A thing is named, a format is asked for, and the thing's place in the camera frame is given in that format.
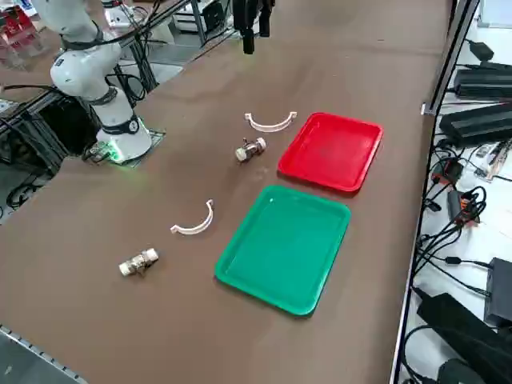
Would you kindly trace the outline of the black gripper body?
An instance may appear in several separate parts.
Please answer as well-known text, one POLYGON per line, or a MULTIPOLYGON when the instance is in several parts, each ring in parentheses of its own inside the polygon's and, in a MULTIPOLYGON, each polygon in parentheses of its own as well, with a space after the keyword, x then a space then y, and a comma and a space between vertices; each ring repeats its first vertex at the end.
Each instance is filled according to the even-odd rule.
POLYGON ((233 15, 236 18, 255 18, 259 13, 270 15, 275 0, 238 0, 233 1, 233 15))

